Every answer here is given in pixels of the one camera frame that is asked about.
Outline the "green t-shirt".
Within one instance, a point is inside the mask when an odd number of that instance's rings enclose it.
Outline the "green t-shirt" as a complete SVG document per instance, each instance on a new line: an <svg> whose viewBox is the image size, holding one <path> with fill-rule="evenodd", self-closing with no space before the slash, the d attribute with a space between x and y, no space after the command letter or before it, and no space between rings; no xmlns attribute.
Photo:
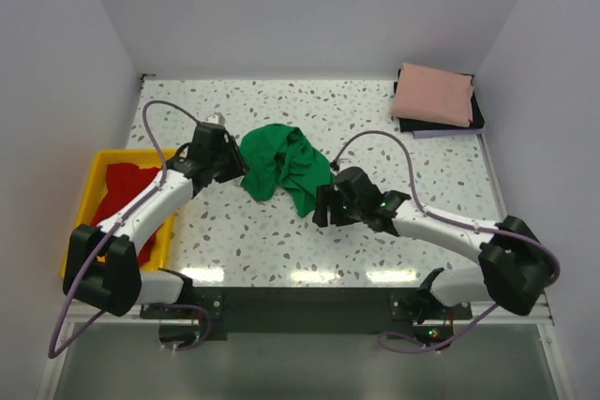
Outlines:
<svg viewBox="0 0 600 400"><path fill-rule="evenodd" d="M271 124L247 133L240 144L248 172L241 186L255 201L285 190L299 216L315 210L317 189L334 180L327 158L295 126Z"/></svg>

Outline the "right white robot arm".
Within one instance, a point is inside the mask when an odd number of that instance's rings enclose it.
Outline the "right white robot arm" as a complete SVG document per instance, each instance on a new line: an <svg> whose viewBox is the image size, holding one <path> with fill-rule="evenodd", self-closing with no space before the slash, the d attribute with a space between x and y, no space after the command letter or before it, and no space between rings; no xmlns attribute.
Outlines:
<svg viewBox="0 0 600 400"><path fill-rule="evenodd" d="M435 244L471 261L473 266L461 271L436 269L421 284L417 305L431 319L471 302L493 302L527 316L560 274L557 259L521 219L450 215L421 204L413 193L382 192L357 167L318 187L312 220L321 228L363 223L374 232Z"/></svg>

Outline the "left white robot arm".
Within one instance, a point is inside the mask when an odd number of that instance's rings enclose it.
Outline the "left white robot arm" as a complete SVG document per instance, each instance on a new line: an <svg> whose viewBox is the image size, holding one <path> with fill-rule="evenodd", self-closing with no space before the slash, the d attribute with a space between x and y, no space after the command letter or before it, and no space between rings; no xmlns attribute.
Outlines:
<svg viewBox="0 0 600 400"><path fill-rule="evenodd" d="M97 226L72 231L63 278L69 300L117 317L133 306L161 304L174 318L194 306L190 278L163 269L144 272L143 245L180 207L211 183L244 175L248 167L233 136L219 124L200 122L185 156L175 155L132 201Z"/></svg>

